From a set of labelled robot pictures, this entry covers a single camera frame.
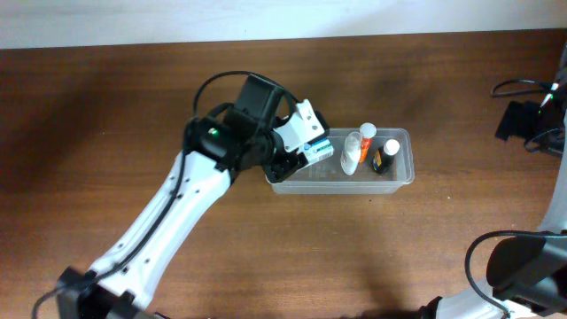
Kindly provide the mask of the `white Panadol box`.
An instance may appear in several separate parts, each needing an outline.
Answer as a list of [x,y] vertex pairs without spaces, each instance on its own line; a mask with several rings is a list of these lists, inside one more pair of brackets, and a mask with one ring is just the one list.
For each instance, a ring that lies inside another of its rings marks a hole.
[[331,141],[325,137],[311,144],[304,144],[303,154],[307,159],[306,166],[312,166],[322,160],[326,160],[334,153]]

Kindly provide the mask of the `white spray bottle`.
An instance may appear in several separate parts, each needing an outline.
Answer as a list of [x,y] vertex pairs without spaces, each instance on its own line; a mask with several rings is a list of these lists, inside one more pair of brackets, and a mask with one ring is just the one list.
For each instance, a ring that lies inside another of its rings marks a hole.
[[351,132],[345,139],[344,147],[340,157],[343,172],[353,175],[361,158],[362,136],[359,132]]

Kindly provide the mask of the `orange tube white cap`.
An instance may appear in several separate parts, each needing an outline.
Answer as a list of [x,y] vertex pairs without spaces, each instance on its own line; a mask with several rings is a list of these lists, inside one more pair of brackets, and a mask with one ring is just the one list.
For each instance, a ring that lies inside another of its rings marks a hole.
[[359,162],[363,163],[367,158],[369,148],[372,144],[372,139],[377,133],[377,128],[374,124],[365,122],[360,126],[361,134],[361,157]]

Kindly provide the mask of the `dark brown syrup bottle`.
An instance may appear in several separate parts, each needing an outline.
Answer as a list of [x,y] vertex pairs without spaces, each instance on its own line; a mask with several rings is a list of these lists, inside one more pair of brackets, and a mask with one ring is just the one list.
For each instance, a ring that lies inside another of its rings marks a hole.
[[400,142],[396,139],[387,140],[380,146],[372,160],[372,167],[375,173],[385,174],[394,162],[394,158],[400,150]]

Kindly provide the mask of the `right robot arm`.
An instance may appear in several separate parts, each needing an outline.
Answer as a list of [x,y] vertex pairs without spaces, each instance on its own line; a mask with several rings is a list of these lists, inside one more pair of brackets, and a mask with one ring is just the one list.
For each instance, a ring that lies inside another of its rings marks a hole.
[[566,312],[566,60],[537,91],[541,102],[511,102],[496,137],[523,139],[530,153],[560,160],[555,188],[534,230],[492,230],[475,238],[464,256],[469,288],[437,297],[420,318],[536,318]]

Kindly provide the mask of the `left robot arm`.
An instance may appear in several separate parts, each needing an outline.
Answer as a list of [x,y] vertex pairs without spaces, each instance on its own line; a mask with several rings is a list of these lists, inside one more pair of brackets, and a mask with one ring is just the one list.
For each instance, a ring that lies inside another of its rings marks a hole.
[[61,318],[150,318],[168,264],[204,213],[238,176],[261,167],[280,183],[316,161],[330,127],[306,99],[244,71],[234,102],[194,113],[167,179],[125,234],[84,274],[67,268],[51,292]]

